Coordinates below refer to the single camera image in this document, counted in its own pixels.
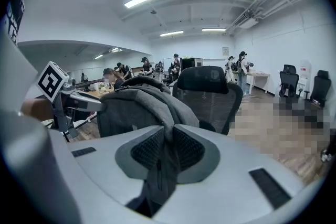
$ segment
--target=chair headrest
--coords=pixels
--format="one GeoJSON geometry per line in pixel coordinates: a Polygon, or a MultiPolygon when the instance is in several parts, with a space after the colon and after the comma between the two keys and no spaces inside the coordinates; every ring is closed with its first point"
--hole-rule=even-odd
{"type": "Polygon", "coordinates": [[[292,66],[292,65],[284,65],[283,71],[288,74],[296,74],[296,68],[295,66],[292,66]]]}
{"type": "Polygon", "coordinates": [[[322,79],[329,79],[329,72],[324,70],[319,70],[317,76],[322,79]]]}
{"type": "Polygon", "coordinates": [[[204,91],[227,94],[229,92],[225,74],[221,67],[189,67],[183,69],[177,86],[182,90],[204,91]]]}

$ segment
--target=pixelated area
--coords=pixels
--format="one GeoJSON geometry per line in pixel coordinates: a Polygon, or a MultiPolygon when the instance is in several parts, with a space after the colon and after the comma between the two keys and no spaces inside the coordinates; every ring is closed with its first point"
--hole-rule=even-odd
{"type": "Polygon", "coordinates": [[[322,110],[279,103],[259,90],[244,97],[229,135],[281,162],[305,184],[325,175],[320,152],[329,144],[330,129],[322,110]]]}

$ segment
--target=wooden floor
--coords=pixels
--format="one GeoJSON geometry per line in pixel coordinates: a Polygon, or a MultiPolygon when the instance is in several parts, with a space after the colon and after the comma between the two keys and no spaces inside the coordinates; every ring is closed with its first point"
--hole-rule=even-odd
{"type": "MultiPolygon", "coordinates": [[[[328,145],[329,136],[288,111],[280,111],[274,102],[273,96],[253,89],[252,95],[243,97],[228,136],[281,162],[305,184],[325,175],[328,165],[320,160],[320,151],[328,145]]],[[[100,137],[96,119],[77,132],[71,142],[100,137]]]]}

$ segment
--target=black mesh office chair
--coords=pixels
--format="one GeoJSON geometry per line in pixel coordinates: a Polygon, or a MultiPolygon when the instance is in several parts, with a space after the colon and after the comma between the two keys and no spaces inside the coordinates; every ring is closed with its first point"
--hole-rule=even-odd
{"type": "Polygon", "coordinates": [[[326,96],[331,86],[331,80],[329,79],[329,73],[327,71],[319,70],[317,76],[314,78],[314,88],[310,96],[310,100],[307,99],[309,91],[306,93],[306,101],[314,103],[321,108],[324,108],[326,103],[326,96]]]}
{"type": "Polygon", "coordinates": [[[173,96],[188,105],[200,127],[227,135],[242,102],[242,89],[226,83],[221,67],[184,69],[173,87],[173,96]]]}
{"type": "Polygon", "coordinates": [[[284,65],[283,71],[280,72],[281,89],[279,91],[279,96],[284,97],[286,90],[288,89],[288,97],[296,97],[296,88],[298,86],[299,78],[299,75],[296,74],[295,66],[284,65]]]}

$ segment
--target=office chair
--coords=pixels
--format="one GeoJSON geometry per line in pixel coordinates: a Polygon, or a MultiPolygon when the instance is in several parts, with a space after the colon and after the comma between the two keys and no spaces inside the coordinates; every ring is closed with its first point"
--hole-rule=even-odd
{"type": "Polygon", "coordinates": [[[173,96],[192,109],[200,128],[227,135],[243,91],[236,84],[226,83],[221,67],[191,67],[181,72],[173,96]]]}
{"type": "Polygon", "coordinates": [[[288,97],[295,97],[299,78],[299,75],[296,74],[295,66],[284,65],[283,71],[280,72],[281,89],[279,91],[279,96],[285,97],[286,90],[288,89],[288,97]]]}
{"type": "Polygon", "coordinates": [[[331,80],[329,79],[328,71],[319,70],[317,76],[314,78],[314,88],[311,93],[310,99],[307,99],[309,91],[306,93],[306,101],[316,104],[317,106],[324,108],[326,103],[326,96],[331,86],[331,80]]]}

